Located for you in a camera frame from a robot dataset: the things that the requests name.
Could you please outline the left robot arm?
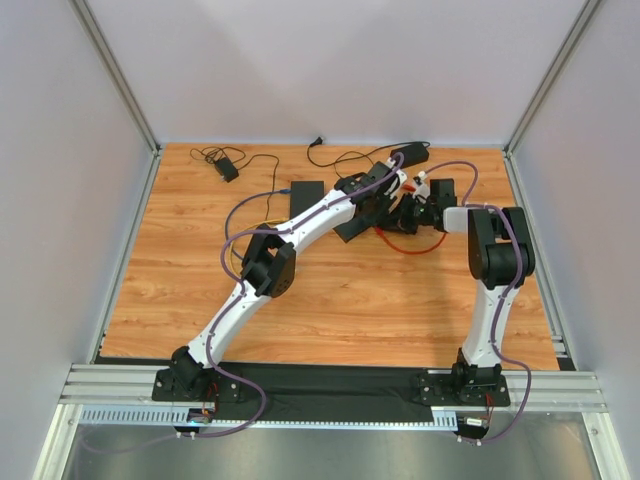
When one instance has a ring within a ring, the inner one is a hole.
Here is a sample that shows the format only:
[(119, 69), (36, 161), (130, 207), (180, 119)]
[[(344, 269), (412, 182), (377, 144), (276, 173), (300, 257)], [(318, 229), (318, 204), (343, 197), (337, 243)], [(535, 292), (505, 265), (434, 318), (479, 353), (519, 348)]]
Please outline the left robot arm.
[(225, 273), (236, 282), (209, 324), (174, 351), (169, 368), (156, 374), (155, 401), (210, 402), (214, 385), (225, 375), (219, 366), (225, 351), (248, 320), (292, 286), (297, 256), (316, 240), (356, 216), (369, 199), (393, 199), (406, 174), (378, 163), (372, 174), (337, 182), (317, 203), (293, 219), (266, 224), (230, 237), (220, 254)]

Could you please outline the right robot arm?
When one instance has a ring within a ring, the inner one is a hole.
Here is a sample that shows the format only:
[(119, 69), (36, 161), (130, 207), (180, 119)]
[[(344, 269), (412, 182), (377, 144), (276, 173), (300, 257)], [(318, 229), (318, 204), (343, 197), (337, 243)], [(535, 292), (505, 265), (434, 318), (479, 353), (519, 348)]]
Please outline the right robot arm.
[(448, 373), (418, 376), (422, 401), (432, 406), (508, 406), (503, 365), (521, 367), (526, 386), (532, 382), (530, 367), (502, 353), (511, 307), (536, 265), (524, 210), (489, 204), (458, 206), (454, 197), (406, 194), (394, 213), (397, 226), (407, 233), (431, 226), (443, 233), (466, 235), (469, 271), (476, 281), (469, 333)]

